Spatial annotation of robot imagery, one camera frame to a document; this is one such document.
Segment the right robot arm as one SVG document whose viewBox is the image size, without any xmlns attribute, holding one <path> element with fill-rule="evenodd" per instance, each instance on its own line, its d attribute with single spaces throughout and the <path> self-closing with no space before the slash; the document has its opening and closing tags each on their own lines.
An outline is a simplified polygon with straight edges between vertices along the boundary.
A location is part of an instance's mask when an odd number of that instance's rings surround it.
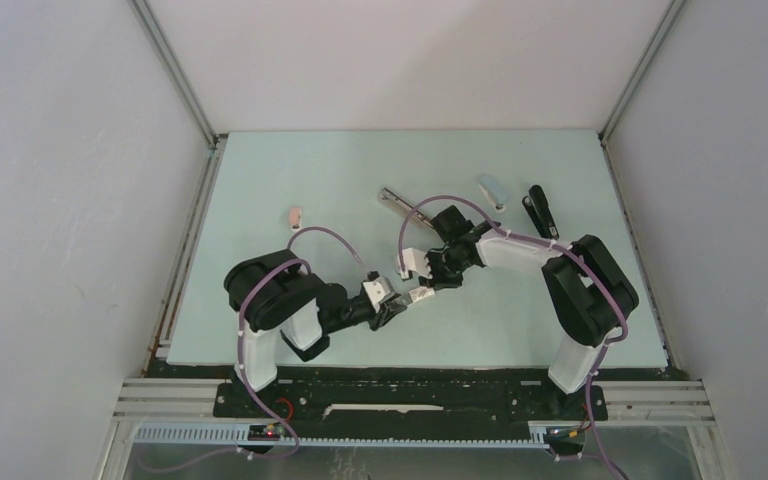
<svg viewBox="0 0 768 480">
<path fill-rule="evenodd" d="M 401 248 L 402 277 L 417 275 L 433 290 L 453 289 L 462 286 L 466 270 L 480 267 L 535 273 L 545 281 L 563 336 L 548 369 L 553 383 L 543 388 L 541 402 L 553 417 L 570 416 L 607 347 L 627 337 L 628 318 L 640 303 L 606 245 L 594 235 L 559 242 L 515 234 L 491 219 L 474 224 L 454 205 L 432 223 L 442 247 Z"/>
</svg>

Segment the beige black long stapler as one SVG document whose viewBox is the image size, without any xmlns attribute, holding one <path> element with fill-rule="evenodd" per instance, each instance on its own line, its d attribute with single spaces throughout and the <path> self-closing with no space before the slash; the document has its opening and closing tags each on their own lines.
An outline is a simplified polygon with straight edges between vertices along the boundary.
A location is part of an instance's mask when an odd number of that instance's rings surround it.
<svg viewBox="0 0 768 480">
<path fill-rule="evenodd" d="M 414 210 L 414 206 L 402 196 L 389 188 L 382 188 L 377 194 L 378 201 L 397 215 L 408 218 L 411 222 L 434 231 L 431 217 L 420 210 Z"/>
</svg>

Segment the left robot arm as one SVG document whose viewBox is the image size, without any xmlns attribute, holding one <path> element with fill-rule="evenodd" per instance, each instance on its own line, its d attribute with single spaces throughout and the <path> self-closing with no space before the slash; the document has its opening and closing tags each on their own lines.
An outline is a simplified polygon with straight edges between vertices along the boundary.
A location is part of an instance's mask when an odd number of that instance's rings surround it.
<svg viewBox="0 0 768 480">
<path fill-rule="evenodd" d="M 264 416 L 276 403 L 276 352 L 284 342 L 302 361 L 330 346 L 336 332 L 365 324 L 376 331 L 407 310 L 411 297 L 396 292 L 373 271 L 351 297 L 337 283 L 314 274 L 289 249 L 242 261 L 227 273 L 223 288 L 238 315 L 236 369 L 242 382 L 238 404 Z"/>
</svg>

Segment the white staple box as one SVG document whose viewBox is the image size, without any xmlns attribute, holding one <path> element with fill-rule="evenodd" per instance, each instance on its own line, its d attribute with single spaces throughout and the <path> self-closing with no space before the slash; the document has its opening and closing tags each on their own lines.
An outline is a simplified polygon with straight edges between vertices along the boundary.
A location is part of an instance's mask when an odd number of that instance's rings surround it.
<svg viewBox="0 0 768 480">
<path fill-rule="evenodd" d="M 418 303 L 422 300 L 429 299 L 435 295 L 435 291 L 433 288 L 425 287 L 425 286 L 418 286 L 411 290 L 409 290 L 405 294 L 405 304 L 407 306 L 413 305 L 415 303 Z"/>
</svg>

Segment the pink stapler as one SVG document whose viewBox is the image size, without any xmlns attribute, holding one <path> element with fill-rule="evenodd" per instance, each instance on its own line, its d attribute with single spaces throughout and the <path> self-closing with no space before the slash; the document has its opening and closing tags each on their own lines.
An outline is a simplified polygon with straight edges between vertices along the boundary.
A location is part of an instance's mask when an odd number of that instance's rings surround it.
<svg viewBox="0 0 768 480">
<path fill-rule="evenodd" d="M 301 207 L 291 207 L 288 212 L 288 222 L 290 229 L 297 232 L 302 228 L 303 211 Z"/>
</svg>

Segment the light blue stapler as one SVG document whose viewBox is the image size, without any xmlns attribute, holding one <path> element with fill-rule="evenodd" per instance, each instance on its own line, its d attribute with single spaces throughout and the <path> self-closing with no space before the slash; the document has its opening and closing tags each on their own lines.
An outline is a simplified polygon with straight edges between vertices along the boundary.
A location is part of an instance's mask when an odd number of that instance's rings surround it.
<svg viewBox="0 0 768 480">
<path fill-rule="evenodd" d="M 496 212 L 504 212 L 507 208 L 510 194 L 502 183 L 492 175 L 482 174 L 478 177 L 478 184 L 482 194 L 491 204 L 492 208 Z"/>
</svg>

